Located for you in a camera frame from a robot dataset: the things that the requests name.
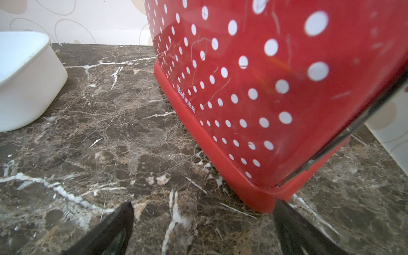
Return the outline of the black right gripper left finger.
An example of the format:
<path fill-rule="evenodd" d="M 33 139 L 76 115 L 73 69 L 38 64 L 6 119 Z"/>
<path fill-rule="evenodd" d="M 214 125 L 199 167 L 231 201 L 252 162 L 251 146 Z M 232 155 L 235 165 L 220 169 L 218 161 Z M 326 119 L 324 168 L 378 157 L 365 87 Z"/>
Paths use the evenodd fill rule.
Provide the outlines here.
<path fill-rule="evenodd" d="M 133 232 L 134 209 L 127 201 L 109 214 L 63 255 L 124 255 Z"/>

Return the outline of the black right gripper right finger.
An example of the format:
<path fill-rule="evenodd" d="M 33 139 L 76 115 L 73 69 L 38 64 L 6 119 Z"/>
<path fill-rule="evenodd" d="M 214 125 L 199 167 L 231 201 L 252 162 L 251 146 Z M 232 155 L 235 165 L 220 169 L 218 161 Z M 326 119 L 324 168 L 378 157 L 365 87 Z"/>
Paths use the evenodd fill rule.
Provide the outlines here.
<path fill-rule="evenodd" d="M 283 254 L 347 254 L 285 201 L 276 200 L 273 217 Z"/>

